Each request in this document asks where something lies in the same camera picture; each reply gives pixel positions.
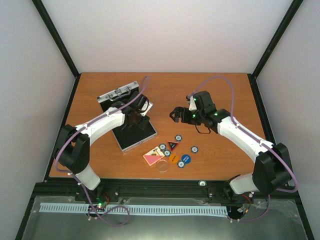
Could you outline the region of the aluminium poker case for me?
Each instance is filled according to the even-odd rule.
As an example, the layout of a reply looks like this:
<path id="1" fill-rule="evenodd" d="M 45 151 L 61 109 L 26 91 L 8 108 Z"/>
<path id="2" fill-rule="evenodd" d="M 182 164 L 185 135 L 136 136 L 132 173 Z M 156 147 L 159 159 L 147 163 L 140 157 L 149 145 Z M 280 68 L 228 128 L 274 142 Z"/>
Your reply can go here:
<path id="1" fill-rule="evenodd" d="M 106 112 L 111 107 L 120 108 L 124 106 L 133 100 L 139 93 L 140 86 L 137 81 L 133 81 L 129 84 L 102 94 L 96 99 L 100 104 L 102 111 Z M 150 102 L 145 95 L 141 94 L 137 99 L 134 100 L 133 103 L 122 109 L 121 112 L 125 114 L 124 123 L 112 129 L 112 133 L 123 153 L 151 140 L 158 134 L 154 126 L 151 124 L 150 119 L 145 130 L 141 130 L 138 127 L 127 127 L 129 114 L 134 112 L 140 114 L 142 112 L 141 109 L 146 101 Z"/>

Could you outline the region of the blue green chip stack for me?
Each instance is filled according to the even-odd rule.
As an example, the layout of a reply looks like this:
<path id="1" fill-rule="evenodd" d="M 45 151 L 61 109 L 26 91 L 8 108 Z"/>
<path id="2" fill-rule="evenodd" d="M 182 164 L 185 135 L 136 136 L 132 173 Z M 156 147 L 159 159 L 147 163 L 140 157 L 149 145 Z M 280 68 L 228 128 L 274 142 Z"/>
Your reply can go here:
<path id="1" fill-rule="evenodd" d="M 181 141 L 182 141 L 182 136 L 179 135 L 179 134 L 176 135 L 176 136 L 175 136 L 175 140 L 178 141 L 178 142 L 181 142 Z"/>

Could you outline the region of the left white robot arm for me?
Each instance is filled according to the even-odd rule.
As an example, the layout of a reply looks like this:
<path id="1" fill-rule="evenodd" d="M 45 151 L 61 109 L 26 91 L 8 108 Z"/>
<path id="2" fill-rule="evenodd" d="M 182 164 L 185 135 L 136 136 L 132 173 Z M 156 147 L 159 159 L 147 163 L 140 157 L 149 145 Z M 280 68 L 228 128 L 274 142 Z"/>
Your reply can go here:
<path id="1" fill-rule="evenodd" d="M 54 149 L 54 167 L 73 176 L 87 188 L 86 195 L 92 201 L 103 198 L 101 179 L 90 166 L 90 147 L 99 138 L 112 132 L 120 150 L 124 153 L 156 136 L 148 112 L 153 103 L 138 94 L 124 101 L 115 101 L 102 114 L 77 126 L 65 125 Z"/>

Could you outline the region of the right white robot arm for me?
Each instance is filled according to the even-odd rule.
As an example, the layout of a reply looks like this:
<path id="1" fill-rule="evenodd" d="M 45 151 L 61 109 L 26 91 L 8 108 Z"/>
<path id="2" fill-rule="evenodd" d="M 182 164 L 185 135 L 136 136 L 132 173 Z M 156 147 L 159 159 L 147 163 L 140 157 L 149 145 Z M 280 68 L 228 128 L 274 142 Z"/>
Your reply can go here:
<path id="1" fill-rule="evenodd" d="M 188 107 L 177 106 L 169 114 L 176 123 L 195 127 L 204 125 L 209 132 L 215 132 L 239 147 L 254 163 L 252 173 L 235 176 L 223 188 L 225 198 L 232 202 L 244 193 L 260 192 L 269 195 L 280 191 L 293 179 L 289 166 L 288 148 L 282 144 L 267 141 L 236 120 L 226 109 L 217 109 L 211 95 L 201 91 L 188 96 Z"/>

